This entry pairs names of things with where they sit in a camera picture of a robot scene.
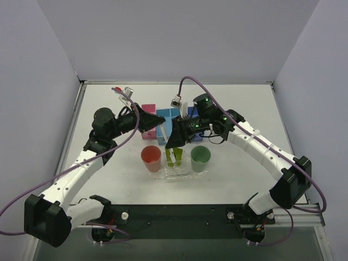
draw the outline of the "plastic cup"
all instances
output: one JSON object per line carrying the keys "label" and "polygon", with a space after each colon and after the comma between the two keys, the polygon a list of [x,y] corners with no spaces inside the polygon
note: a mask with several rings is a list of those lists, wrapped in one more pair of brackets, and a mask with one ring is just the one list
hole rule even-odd
{"label": "plastic cup", "polygon": [[149,172],[157,172],[161,168],[161,150],[156,146],[142,149],[140,156]]}
{"label": "plastic cup", "polygon": [[191,151],[191,166],[194,172],[202,172],[210,160],[210,150],[204,146],[194,147]]}

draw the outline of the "gray floor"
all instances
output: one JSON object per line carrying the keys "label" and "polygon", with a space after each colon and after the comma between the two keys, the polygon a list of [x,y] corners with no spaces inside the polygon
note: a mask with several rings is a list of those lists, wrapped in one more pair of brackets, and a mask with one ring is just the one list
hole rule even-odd
{"label": "gray floor", "polygon": [[[284,237],[288,231],[268,228],[265,241]],[[314,229],[309,227],[295,228],[288,241],[272,247],[248,247],[243,239],[131,240],[100,247],[93,246],[89,234],[89,228],[75,229],[59,248],[39,243],[34,260],[323,260]]]}

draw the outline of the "white table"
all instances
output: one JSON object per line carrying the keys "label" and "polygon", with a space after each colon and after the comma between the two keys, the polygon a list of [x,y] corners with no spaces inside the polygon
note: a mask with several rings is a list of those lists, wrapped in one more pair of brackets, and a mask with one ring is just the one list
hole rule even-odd
{"label": "white table", "polygon": [[[117,85],[134,90],[132,99],[139,104],[155,103],[157,109],[169,108],[178,85],[129,84]],[[118,114],[123,104],[111,91],[116,85],[87,85],[82,100],[65,168],[68,168],[88,140],[94,112],[101,107]],[[227,109],[234,109],[274,144],[290,152],[277,105],[269,85],[207,85],[213,96]],[[197,85],[184,85],[184,101],[203,93]],[[120,144],[127,133],[116,139]],[[271,175],[243,150],[228,142],[214,145],[203,143],[212,152],[209,172],[201,179],[154,179],[146,173],[140,151],[156,140],[143,140],[139,132],[117,150],[105,167],[83,186],[73,202],[97,194],[113,204],[227,204],[245,203],[256,192],[269,190],[276,182]],[[183,149],[189,153],[197,144]],[[302,197],[298,203],[307,203]]]}

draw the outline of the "green cup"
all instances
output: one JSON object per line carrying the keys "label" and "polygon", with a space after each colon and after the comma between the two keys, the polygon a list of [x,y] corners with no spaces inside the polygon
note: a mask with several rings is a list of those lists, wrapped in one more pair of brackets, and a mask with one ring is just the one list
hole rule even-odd
{"label": "green cup", "polygon": [[191,166],[194,172],[202,172],[210,160],[210,150],[204,146],[194,147],[191,151]]}

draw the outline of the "screw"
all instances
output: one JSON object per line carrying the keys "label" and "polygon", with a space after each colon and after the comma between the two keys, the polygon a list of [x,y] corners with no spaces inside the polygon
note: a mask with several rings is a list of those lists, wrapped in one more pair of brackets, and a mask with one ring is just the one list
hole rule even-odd
{"label": "screw", "polygon": [[228,219],[234,219],[234,213],[233,212],[228,212],[227,213],[227,218]]}
{"label": "screw", "polygon": [[129,217],[129,214],[128,214],[127,212],[123,212],[123,213],[121,214],[121,219],[123,219],[123,220],[127,220],[128,217]]}

